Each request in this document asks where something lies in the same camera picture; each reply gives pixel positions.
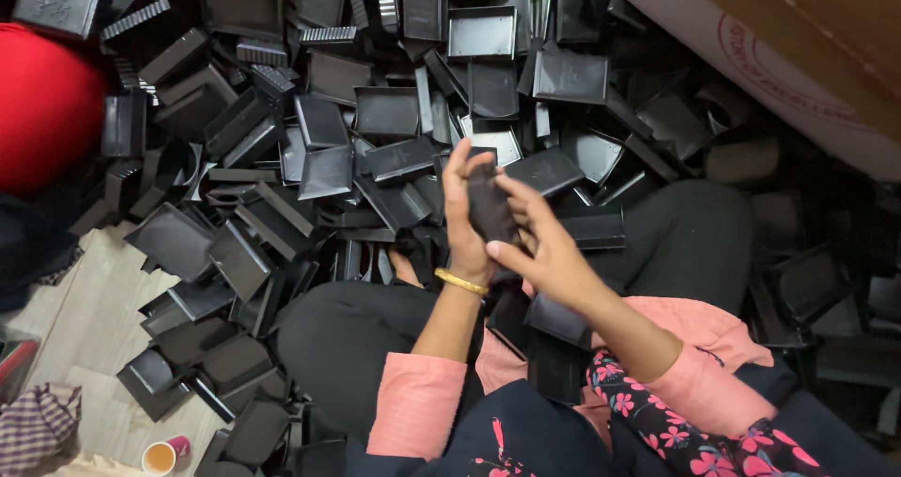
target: black pants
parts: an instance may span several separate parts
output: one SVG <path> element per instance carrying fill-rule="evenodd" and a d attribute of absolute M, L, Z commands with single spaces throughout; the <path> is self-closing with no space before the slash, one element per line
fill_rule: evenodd
<path fill-rule="evenodd" d="M 625 213 L 623 252 L 588 256 L 623 295 L 705 301 L 738 314 L 750 265 L 749 208 L 735 190 L 680 182 Z M 411 286 L 334 282 L 310 290 L 278 335 L 287 373 L 335 424 L 366 444 L 389 352 L 408 353 L 437 294 Z M 481 394 L 470 373 L 464 408 Z"/>

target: woman's left hand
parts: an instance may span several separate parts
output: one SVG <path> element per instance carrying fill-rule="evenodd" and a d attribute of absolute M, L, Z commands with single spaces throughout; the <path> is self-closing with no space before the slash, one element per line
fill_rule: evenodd
<path fill-rule="evenodd" d="M 463 138 L 450 154 L 444 168 L 444 217 L 450 242 L 450 272 L 457 278 L 488 287 L 495 273 L 495 262 L 485 251 L 485 241 L 469 223 L 469 198 L 466 178 L 479 164 L 490 162 L 494 154 L 479 153 L 467 159 L 471 142 Z"/>

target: pink shirt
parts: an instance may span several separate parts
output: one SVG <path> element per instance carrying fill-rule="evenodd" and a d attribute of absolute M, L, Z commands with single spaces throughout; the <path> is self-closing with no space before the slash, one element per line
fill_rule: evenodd
<path fill-rule="evenodd" d="M 644 385 L 688 422 L 706 433 L 738 436 L 762 417 L 776 414 L 775 407 L 733 376 L 744 363 L 773 365 L 770 351 L 754 344 L 748 327 L 735 316 L 692 299 L 632 297 L 625 302 L 685 343 L 673 366 Z M 603 346 L 597 334 L 592 343 L 594 347 Z M 695 347 L 717 355 L 725 367 Z M 485 330 L 476 372 L 485 393 L 490 394 L 526 378 L 526 363 Z M 427 460 L 440 456 L 450 435 L 465 374 L 465 363 L 389 354 L 367 452 Z M 586 396 L 590 401 L 576 411 L 600 431 L 603 404 L 590 396 Z"/>

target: woman's right hand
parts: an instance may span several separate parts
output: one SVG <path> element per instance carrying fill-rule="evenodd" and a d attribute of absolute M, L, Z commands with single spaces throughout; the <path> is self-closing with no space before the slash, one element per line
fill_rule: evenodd
<path fill-rule="evenodd" d="M 536 190 L 504 174 L 499 174 L 496 182 L 510 194 L 510 208 L 516 222 L 529 229 L 529 232 L 521 230 L 520 234 L 534 259 L 515 246 L 498 241 L 487 245 L 491 258 L 572 310 L 582 314 L 591 310 L 593 302 L 600 294 L 609 293 L 609 288 L 588 265 L 547 201 Z"/>

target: pink sleeve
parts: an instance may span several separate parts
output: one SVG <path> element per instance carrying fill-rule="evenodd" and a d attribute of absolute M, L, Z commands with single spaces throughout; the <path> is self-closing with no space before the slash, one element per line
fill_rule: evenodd
<path fill-rule="evenodd" d="M 439 457 L 451 434 L 466 364 L 432 356 L 390 353 L 378 388 L 368 454 Z"/>
<path fill-rule="evenodd" d="M 691 345 L 659 379 L 644 384 L 673 411 L 704 433 L 736 437 L 776 408 L 710 355 Z"/>

